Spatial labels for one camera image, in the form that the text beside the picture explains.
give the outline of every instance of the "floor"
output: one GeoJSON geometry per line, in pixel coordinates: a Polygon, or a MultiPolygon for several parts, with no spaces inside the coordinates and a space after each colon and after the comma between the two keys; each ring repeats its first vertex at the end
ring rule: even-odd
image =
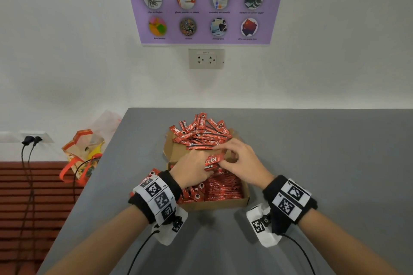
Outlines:
{"type": "Polygon", "coordinates": [[[27,208],[30,186],[22,164],[0,162],[0,274],[32,275],[39,269],[82,192],[76,185],[74,195],[73,184],[59,179],[66,164],[30,163],[35,206],[27,208]]]}

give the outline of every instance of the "tabletop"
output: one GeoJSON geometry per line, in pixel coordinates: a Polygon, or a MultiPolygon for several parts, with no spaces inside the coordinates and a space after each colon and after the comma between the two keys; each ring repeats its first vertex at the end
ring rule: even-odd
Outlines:
{"type": "MultiPolygon", "coordinates": [[[[413,272],[413,110],[130,108],[39,275],[125,209],[129,192],[152,168],[165,169],[168,127],[199,112],[223,119],[270,172],[306,187],[319,211],[401,272],[413,272]]],[[[148,241],[131,274],[311,274],[290,240],[260,245],[245,213],[264,199],[250,190],[246,208],[191,212],[170,246],[148,241]]],[[[288,233],[317,274],[334,274],[296,226],[288,233]]],[[[147,228],[111,274],[126,274],[149,234],[147,228]]]]}

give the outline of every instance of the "wall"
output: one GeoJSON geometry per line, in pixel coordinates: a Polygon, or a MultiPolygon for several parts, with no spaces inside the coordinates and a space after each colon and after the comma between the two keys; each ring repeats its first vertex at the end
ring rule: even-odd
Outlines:
{"type": "Polygon", "coordinates": [[[47,131],[33,160],[62,160],[106,108],[411,108],[412,17],[411,0],[282,0],[269,47],[209,71],[140,46],[130,0],[0,0],[0,131],[47,131]]]}

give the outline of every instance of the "poster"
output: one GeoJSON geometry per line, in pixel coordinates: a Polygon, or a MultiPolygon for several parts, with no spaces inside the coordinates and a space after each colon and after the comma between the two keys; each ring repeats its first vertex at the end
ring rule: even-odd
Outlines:
{"type": "Polygon", "coordinates": [[[143,45],[268,45],[281,0],[131,0],[143,45]]]}

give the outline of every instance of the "cardboard box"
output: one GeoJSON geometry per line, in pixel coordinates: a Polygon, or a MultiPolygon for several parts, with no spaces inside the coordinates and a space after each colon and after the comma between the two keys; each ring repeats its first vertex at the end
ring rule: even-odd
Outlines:
{"type": "MultiPolygon", "coordinates": [[[[234,138],[240,139],[238,134],[236,134],[232,128],[230,128],[229,131],[234,138]]],[[[163,154],[165,154],[166,158],[168,159],[168,171],[171,170],[171,165],[175,165],[181,157],[183,157],[185,154],[190,153],[190,150],[186,150],[185,145],[178,144],[172,141],[172,139],[175,137],[175,134],[169,131],[168,133],[166,133],[166,141],[163,145],[163,154]]],[[[229,151],[225,154],[225,160],[229,162],[234,162],[231,160],[231,153],[229,151]]],[[[241,182],[242,192],[244,195],[242,199],[190,202],[180,204],[179,206],[186,211],[215,210],[247,206],[248,201],[250,200],[250,191],[248,190],[248,184],[244,181],[241,182]]]]}

